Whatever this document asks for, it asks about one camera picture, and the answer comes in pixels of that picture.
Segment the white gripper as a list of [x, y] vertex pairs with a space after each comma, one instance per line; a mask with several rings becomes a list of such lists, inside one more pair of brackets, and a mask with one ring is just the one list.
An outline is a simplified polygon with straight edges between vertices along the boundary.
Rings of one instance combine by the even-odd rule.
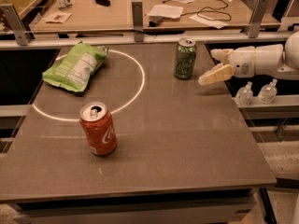
[[233, 75], [239, 78], [253, 77], [255, 75], [254, 51], [253, 46], [238, 49], [213, 49], [210, 51], [211, 56], [220, 63], [201, 75], [198, 83], [205, 86], [228, 80]]

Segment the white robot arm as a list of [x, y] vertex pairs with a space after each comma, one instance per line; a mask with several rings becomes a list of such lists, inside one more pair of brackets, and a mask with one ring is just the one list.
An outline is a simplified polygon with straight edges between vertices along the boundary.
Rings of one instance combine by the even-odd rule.
[[200, 85], [229, 80], [231, 77], [248, 78], [256, 75], [297, 80], [299, 32], [290, 35], [284, 45], [213, 49], [211, 57], [219, 63], [199, 77]]

